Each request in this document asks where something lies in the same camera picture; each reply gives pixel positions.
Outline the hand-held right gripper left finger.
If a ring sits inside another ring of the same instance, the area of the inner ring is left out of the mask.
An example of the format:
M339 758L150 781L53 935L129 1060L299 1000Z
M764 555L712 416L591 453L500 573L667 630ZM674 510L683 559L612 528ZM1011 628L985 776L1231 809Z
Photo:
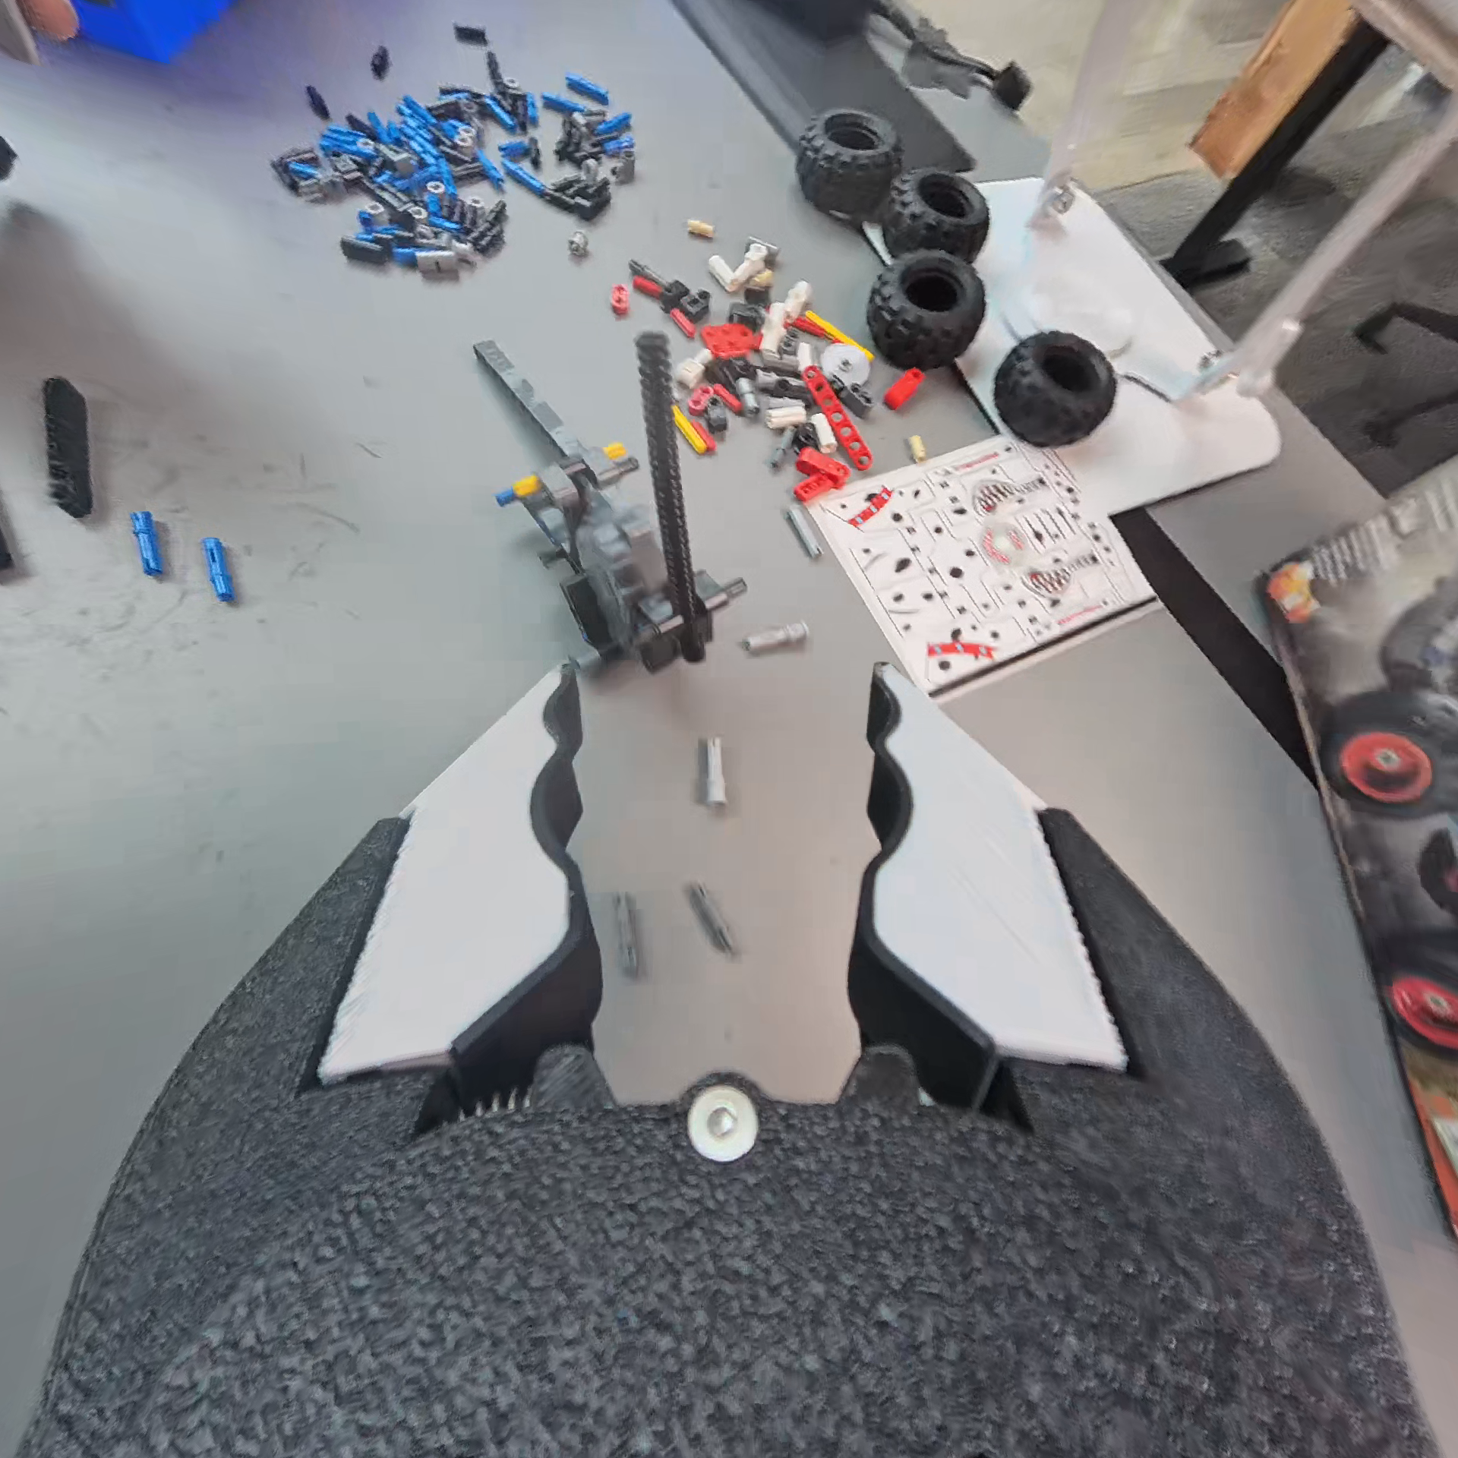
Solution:
M591 1047L605 977L570 854L580 746L561 665L407 807L322 1085L447 1069L467 1095L511 1095L547 1050Z

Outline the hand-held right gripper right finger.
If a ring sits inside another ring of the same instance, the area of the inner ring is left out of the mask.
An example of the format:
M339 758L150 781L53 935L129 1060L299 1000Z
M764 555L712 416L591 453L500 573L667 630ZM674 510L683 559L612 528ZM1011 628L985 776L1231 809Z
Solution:
M1047 805L901 668L875 666L867 864L848 993L924 1102L981 1109L1011 1062L1131 1071Z

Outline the grey black toy brick assembly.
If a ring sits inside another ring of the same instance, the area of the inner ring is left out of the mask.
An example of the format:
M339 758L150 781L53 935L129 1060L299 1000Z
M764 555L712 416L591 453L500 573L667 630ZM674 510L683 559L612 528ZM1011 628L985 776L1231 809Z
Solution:
M624 476L639 469L631 453L587 446L520 371L495 340L474 356L554 449L532 477L497 493L499 505L521 505L549 541L546 564L565 562L561 592L587 656L584 668L638 661L648 672L702 663L714 640L716 614L745 594L743 578L717 581L691 555L674 408L679 404L664 333L636 342L653 510L631 502Z

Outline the white sticker sheet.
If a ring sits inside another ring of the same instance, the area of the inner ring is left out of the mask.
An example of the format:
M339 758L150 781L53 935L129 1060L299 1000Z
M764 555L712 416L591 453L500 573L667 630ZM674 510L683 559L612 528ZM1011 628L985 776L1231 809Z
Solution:
M931 699L1158 602L1063 458L1009 436L853 479L809 514Z

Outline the toy truck set box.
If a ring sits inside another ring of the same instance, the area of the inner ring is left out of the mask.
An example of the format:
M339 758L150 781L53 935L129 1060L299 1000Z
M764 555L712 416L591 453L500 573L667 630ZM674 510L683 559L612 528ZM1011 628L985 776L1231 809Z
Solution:
M1457 477L1257 580L1379 1008L1457 1225Z

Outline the black rubber toy tire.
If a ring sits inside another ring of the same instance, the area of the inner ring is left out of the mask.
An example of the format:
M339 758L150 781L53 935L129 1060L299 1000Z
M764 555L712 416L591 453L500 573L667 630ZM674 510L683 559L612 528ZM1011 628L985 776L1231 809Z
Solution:
M886 205L903 168L903 141L886 118L858 108L815 116L796 146L796 177L811 206L863 224Z
M1044 449L1085 441L1111 415L1117 396L1111 359L1091 340L1065 331L1018 342L993 380L993 406L1006 432Z
M952 366L986 318L986 290L974 264L922 248L888 264L872 285L867 326L889 364L908 371Z
M992 227L985 194L950 170L910 170L891 186L882 236L891 257L919 250L947 252L976 262Z

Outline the white stand with clear posts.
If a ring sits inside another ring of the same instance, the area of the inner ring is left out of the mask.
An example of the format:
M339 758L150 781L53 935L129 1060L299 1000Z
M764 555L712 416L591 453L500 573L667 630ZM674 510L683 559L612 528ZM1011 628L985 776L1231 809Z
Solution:
M1282 432L1264 404L1323 292L1455 146L1455 90L1431 130L1398 154L1315 246L1247 333L1217 345L1177 302L1172 278L1132 245L1077 180L1148 3L1104 3L1073 101L1040 177L992 180L978 257L988 314L957 359L993 425L1004 357L1042 331L1080 335L1111 359L1118 396L1085 441L1052 449L1094 510L1124 510L1275 463Z

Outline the black toy beam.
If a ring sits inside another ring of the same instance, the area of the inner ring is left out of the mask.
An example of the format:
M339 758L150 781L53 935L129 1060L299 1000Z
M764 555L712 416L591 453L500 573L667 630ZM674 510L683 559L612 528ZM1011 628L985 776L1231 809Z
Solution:
M47 377L42 411L51 500L67 515L84 521L96 505L87 401L67 377Z

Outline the pile of red white parts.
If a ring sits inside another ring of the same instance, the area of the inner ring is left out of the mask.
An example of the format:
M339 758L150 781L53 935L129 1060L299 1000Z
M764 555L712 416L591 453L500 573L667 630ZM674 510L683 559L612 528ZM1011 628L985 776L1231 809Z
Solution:
M629 259L605 286L618 321L660 325L669 349L669 439L710 462L737 432L768 437L771 472L789 472L799 503L830 496L877 467L881 418L919 394L924 375L896 371L822 309L804 279L778 286L766 243L738 264L712 253L697 285Z

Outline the pile of blue black pins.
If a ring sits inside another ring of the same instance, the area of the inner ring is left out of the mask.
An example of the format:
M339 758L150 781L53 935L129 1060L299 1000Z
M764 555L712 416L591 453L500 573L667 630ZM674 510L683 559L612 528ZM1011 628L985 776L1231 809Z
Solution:
M388 114L343 114L320 135L268 163L283 191L311 206L351 212L337 250L370 272L403 269L457 279L506 245L509 198L532 196L589 234L634 180L632 113L610 92L570 73L561 90L533 92L487 54L485 85L410 94Z

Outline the wooden table with black legs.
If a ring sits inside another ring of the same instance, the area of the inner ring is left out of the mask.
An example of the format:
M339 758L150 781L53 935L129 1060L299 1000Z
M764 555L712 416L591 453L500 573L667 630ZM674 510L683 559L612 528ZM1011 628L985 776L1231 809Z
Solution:
M1389 50L1455 90L1455 2L1290 2L1191 149L1226 187L1162 265L1193 292L1249 271L1250 208Z

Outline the blue plastic bin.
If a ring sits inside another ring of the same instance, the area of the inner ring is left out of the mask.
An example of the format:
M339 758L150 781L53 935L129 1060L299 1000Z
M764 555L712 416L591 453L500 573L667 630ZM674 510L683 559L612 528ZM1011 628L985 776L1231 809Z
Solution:
M75 2L87 42L157 64L172 62L233 2Z

